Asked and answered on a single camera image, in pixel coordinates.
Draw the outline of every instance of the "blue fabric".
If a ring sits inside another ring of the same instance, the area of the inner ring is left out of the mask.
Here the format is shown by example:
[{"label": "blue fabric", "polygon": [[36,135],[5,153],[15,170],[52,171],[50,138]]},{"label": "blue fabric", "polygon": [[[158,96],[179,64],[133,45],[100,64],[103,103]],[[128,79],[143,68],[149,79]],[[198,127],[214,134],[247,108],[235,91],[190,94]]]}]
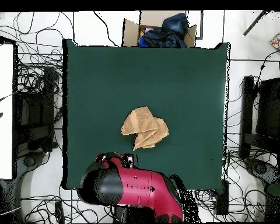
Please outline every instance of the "blue fabric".
[{"label": "blue fabric", "polygon": [[144,41],[143,36],[140,37],[139,46],[140,47],[147,47],[147,44]]}]

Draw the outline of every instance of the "cardboard box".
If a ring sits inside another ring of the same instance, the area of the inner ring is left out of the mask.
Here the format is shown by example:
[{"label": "cardboard box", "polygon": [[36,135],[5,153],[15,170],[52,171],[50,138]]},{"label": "cardboard box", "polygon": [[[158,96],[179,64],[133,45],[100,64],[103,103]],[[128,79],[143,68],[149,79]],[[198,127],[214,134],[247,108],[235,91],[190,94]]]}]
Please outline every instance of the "cardboard box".
[{"label": "cardboard box", "polygon": [[[140,11],[140,22],[136,24],[130,20],[124,19],[122,45],[127,47],[137,47],[139,39],[139,31],[141,29],[160,28],[166,18],[174,16],[178,13],[184,13],[184,10],[143,10]],[[196,25],[189,28],[188,33],[184,36],[184,42],[187,47],[195,47]]]}]

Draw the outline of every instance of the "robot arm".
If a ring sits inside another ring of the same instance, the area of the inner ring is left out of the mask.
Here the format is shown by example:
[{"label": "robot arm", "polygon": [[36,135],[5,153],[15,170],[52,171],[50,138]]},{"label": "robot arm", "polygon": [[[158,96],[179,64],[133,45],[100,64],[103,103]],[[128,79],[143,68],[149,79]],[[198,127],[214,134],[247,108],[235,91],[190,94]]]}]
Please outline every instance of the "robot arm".
[{"label": "robot arm", "polygon": [[149,207],[155,222],[183,222],[179,195],[170,179],[162,173],[128,168],[116,153],[90,165],[78,195],[90,204]]}]

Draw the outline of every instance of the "green tablecloth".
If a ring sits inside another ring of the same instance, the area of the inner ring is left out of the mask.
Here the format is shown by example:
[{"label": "green tablecloth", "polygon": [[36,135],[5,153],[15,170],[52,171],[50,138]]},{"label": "green tablecloth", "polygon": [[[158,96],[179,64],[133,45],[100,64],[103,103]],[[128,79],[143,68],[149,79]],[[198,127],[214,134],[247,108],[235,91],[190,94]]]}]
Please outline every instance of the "green tablecloth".
[{"label": "green tablecloth", "polygon": [[[141,169],[179,175],[188,189],[220,191],[227,51],[225,43],[173,49],[64,42],[66,188],[79,187],[98,153],[114,151],[137,154]],[[164,119],[170,135],[133,152],[135,136],[122,136],[121,126],[143,106]]]}]

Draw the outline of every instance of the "beige napkin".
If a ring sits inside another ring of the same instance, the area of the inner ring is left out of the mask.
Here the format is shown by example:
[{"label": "beige napkin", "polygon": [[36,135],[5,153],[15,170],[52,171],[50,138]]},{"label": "beige napkin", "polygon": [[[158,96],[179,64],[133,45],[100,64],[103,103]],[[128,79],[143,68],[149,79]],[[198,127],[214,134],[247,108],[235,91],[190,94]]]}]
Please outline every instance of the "beige napkin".
[{"label": "beige napkin", "polygon": [[132,110],[131,114],[124,121],[124,125],[121,127],[121,134],[142,133],[157,130],[157,128],[158,125],[148,107],[140,107]]},{"label": "beige napkin", "polygon": [[157,131],[154,134],[152,134],[149,138],[144,138],[145,132],[139,133],[136,137],[133,151],[135,151],[138,148],[153,148],[157,142],[160,142],[164,137],[169,135],[169,130],[164,120],[162,120],[161,118],[154,118],[154,120],[157,123]]},{"label": "beige napkin", "polygon": [[153,148],[169,135],[167,125],[161,118],[153,117],[148,107],[132,110],[121,127],[122,135],[137,134],[133,151],[138,148]]}]

